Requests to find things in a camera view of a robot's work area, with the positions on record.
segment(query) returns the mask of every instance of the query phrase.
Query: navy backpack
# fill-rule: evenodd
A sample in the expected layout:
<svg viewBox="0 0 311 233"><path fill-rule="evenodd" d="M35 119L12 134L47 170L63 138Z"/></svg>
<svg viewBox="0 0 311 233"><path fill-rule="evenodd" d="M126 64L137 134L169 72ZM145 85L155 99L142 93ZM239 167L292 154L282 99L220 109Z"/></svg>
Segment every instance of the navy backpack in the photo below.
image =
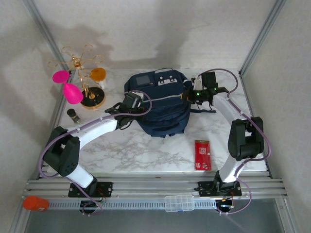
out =
<svg viewBox="0 0 311 233"><path fill-rule="evenodd" d="M124 85L125 93L132 90L145 92L152 100L151 111L137 119L141 128L153 137L174 136L183 133L190 117L191 103L181 100L184 91L191 88L191 81L177 70L164 69L133 75ZM149 101L144 97L141 104L149 108ZM193 112L210 112L193 110Z"/></svg>

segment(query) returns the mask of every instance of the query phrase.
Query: white wall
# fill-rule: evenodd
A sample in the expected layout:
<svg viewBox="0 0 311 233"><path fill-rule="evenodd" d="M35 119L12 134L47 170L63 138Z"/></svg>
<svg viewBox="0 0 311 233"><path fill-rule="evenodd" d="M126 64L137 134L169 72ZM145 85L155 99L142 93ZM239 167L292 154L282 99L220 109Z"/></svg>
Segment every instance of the white wall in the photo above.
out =
<svg viewBox="0 0 311 233"><path fill-rule="evenodd" d="M51 52L21 0L0 8L0 232L9 231L27 179L50 134L59 90Z"/></svg>
<svg viewBox="0 0 311 233"><path fill-rule="evenodd" d="M244 78L302 233L311 230L311 1L287 1Z"/></svg>
<svg viewBox="0 0 311 233"><path fill-rule="evenodd" d="M241 67L275 0L35 0L53 37L104 67Z"/></svg>

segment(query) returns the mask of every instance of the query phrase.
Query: marble tabletop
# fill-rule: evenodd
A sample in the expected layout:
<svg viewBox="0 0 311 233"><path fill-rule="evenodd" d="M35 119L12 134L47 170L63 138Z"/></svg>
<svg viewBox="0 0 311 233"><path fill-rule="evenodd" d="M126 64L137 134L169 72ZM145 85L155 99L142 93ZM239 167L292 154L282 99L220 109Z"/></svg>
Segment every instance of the marble tabletop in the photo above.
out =
<svg viewBox="0 0 311 233"><path fill-rule="evenodd" d="M177 69L188 79L206 69ZM75 126L66 114L69 108L75 109L82 123L98 116L105 116L105 109L112 107L124 98L123 86L134 74L151 71L151 69L107 69L107 88L104 89L106 100L98 110L88 110L82 105L66 103L60 125L63 128ZM235 86L234 78L223 71L216 72L219 86L228 90ZM81 86L75 77L74 84ZM243 88L231 95L233 100L249 114ZM209 109L208 103L201 109ZM136 121L126 130L116 130L96 138L80 151L79 161L89 172L194 172L194 141L208 140L211 148L212 171L219 170L229 153L227 142L230 125L221 113L191 113L183 134L173 137L157 138L147 135ZM264 161L248 163L244 171L266 171Z"/></svg>

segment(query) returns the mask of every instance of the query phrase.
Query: black mounting plate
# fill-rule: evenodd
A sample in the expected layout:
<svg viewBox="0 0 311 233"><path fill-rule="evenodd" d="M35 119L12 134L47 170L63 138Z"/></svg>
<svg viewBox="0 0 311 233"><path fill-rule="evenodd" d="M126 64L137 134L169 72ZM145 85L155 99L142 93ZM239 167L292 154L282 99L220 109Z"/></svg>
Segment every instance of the black mounting plate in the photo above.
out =
<svg viewBox="0 0 311 233"><path fill-rule="evenodd" d="M199 188L196 188L196 191L199 191L200 197L241 197L242 191L240 183L238 182L235 188L230 189L225 192L217 192L217 190L212 190L214 186L213 181L200 181L198 182Z"/></svg>
<svg viewBox="0 0 311 233"><path fill-rule="evenodd" d="M93 195L90 195L92 198L109 198L112 193L112 182L97 182L96 189ZM85 195L74 185L70 184L70 189L68 193L70 198L84 198Z"/></svg>

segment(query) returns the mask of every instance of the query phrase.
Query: clear plastic organizer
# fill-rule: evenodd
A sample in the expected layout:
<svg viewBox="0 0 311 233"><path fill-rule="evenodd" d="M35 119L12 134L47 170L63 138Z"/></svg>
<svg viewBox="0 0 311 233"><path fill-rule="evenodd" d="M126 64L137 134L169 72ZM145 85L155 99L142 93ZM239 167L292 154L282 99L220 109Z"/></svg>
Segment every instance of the clear plastic organizer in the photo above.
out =
<svg viewBox="0 0 311 233"><path fill-rule="evenodd" d="M177 195L165 197L166 212L183 212L194 210L192 195Z"/></svg>

